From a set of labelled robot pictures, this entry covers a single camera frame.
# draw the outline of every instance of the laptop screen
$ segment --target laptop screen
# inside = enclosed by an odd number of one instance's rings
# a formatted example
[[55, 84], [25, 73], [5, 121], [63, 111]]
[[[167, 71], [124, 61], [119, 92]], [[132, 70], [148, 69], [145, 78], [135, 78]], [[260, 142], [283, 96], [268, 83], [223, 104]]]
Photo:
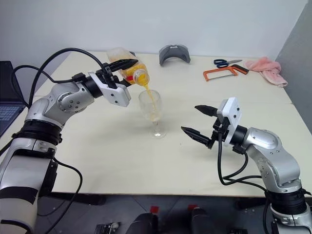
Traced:
[[0, 61], [0, 101], [20, 102], [11, 86], [10, 78], [12, 71], [13, 66], [10, 61]]

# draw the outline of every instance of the laptop keyboard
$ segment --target laptop keyboard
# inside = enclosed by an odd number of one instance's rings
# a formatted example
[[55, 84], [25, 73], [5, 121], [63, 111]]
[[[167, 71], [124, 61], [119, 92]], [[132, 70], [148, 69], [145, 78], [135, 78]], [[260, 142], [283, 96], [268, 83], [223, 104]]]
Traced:
[[9, 121], [18, 109], [18, 106], [0, 106], [0, 120]]

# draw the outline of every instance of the white table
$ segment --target white table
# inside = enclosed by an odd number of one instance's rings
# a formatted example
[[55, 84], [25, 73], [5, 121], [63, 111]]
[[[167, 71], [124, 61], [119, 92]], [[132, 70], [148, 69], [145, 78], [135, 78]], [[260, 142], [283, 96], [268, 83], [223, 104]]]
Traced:
[[[92, 53], [101, 61], [108, 61], [104, 52]], [[111, 105], [103, 97], [97, 98], [66, 123], [63, 142], [56, 154], [58, 160], [82, 172], [81, 193], [263, 196], [260, 189], [248, 185], [222, 186], [216, 170], [217, 144], [208, 150], [180, 129], [192, 127], [210, 137], [215, 118], [205, 116], [194, 106], [218, 107], [228, 97], [237, 97], [241, 104], [240, 125], [268, 129], [280, 136], [285, 149], [300, 165], [303, 187], [312, 190], [312, 136], [284, 89], [270, 85], [255, 72], [206, 82], [202, 73], [215, 68], [212, 63], [215, 57], [193, 56], [190, 64], [173, 59], [160, 67], [158, 55], [137, 56], [149, 70], [150, 88], [162, 96], [162, 121], [167, 135], [162, 139], [149, 135], [151, 123], [142, 117], [138, 103], [142, 87], [129, 87], [132, 100], [127, 108]], [[92, 69], [98, 67], [91, 59], [71, 53], [53, 73], [53, 78], [68, 79]], [[36, 98], [47, 94], [51, 87], [49, 81], [45, 82]], [[21, 128], [25, 116], [26, 111], [1, 137], [0, 147]], [[224, 147], [223, 150], [224, 175], [237, 170], [244, 160], [231, 149]], [[258, 174], [255, 163], [250, 160], [242, 176]], [[263, 185], [260, 179], [250, 181]], [[77, 185], [77, 174], [59, 166], [53, 191], [74, 192]]]

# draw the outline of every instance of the gray plastic object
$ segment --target gray plastic object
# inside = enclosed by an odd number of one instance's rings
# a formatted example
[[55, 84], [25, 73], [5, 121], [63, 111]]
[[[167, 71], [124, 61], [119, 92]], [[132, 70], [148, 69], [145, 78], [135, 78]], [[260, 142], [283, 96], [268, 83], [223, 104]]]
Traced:
[[189, 63], [191, 61], [189, 50], [184, 45], [166, 45], [159, 51], [159, 64], [162, 66], [168, 58], [180, 58]]

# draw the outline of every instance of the wine glass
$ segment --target wine glass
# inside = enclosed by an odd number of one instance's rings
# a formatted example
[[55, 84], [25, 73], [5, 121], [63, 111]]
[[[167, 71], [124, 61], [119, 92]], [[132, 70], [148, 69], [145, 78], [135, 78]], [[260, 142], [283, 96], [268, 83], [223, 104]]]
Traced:
[[153, 122], [152, 136], [162, 138], [166, 135], [164, 127], [159, 123], [161, 118], [161, 98], [155, 90], [145, 90], [138, 96], [144, 118]]

